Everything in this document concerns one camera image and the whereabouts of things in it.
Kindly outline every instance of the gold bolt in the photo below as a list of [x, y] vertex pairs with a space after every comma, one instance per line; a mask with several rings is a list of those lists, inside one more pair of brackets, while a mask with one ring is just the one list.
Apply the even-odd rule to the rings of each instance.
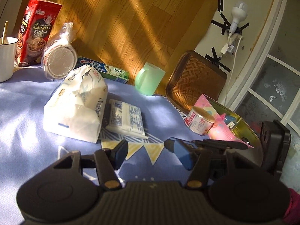
[[116, 180], [109, 180], [105, 182], [105, 187], [109, 189], [116, 189], [117, 187], [120, 186], [119, 182]]
[[197, 188], [200, 188], [202, 186], [202, 182], [200, 182], [198, 180], [188, 181], [187, 186], [192, 188], [192, 189], [197, 189]]

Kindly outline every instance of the toothpaste box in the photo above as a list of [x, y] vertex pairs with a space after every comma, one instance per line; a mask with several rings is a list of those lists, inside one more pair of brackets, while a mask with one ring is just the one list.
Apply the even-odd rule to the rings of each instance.
[[120, 83], [127, 83], [129, 79], [129, 72], [107, 65], [103, 62], [97, 62], [88, 58], [78, 57], [75, 68], [79, 68], [83, 65], [90, 65], [97, 69], [103, 78], [117, 81]]

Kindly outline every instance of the tablecloth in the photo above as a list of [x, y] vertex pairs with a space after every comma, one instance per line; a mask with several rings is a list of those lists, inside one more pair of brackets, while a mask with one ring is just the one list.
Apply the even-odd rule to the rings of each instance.
[[[106, 80], [108, 99], [116, 99], [141, 108], [143, 123], [149, 140], [163, 143], [169, 137], [201, 140], [189, 130], [182, 116], [162, 96], [145, 96], [133, 86]], [[60, 82], [45, 78], [43, 69], [23, 68], [13, 77], [0, 83], [0, 223], [19, 224], [23, 218], [16, 204], [19, 187], [29, 178], [52, 164], [71, 150], [92, 154], [100, 144], [58, 136], [43, 130], [43, 107]], [[118, 140], [121, 136], [101, 131], [100, 137]], [[93, 179], [93, 171], [86, 171]], [[163, 149], [152, 165], [145, 148], [140, 148], [125, 161], [118, 171], [123, 182], [178, 180], [186, 182], [189, 172], [176, 156]]]

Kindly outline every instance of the glass panel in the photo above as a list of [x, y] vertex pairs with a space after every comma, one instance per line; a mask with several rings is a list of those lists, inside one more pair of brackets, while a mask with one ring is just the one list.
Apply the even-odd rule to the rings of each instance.
[[291, 121], [298, 127], [300, 128], [300, 104], [296, 108], [293, 116], [291, 117]]
[[235, 112], [246, 121], [258, 137], [263, 121], [281, 120], [269, 107], [249, 92]]
[[286, 127], [291, 132], [292, 140], [280, 180], [287, 187], [294, 189], [296, 192], [300, 192], [300, 136], [290, 125]]
[[295, 98], [299, 87], [299, 75], [272, 59], [266, 58], [251, 89], [284, 115]]
[[300, 71], [299, 41], [300, 41], [300, 0], [287, 0], [284, 15], [269, 52], [272, 56], [289, 64]]

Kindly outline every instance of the ribbed black surface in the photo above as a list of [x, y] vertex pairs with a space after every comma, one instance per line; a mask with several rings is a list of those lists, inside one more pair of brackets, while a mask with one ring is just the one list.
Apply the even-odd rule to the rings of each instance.
[[[29, 224], [38, 223], [26, 222], [24, 225]], [[63, 223], [63, 225], [71, 224], [246, 225], [247, 223], [239, 223], [224, 217], [207, 203], [202, 192], [185, 190], [177, 182], [137, 182], [128, 183], [122, 190], [106, 192], [90, 213], [77, 220]], [[262, 224], [284, 223], [278, 220]]]

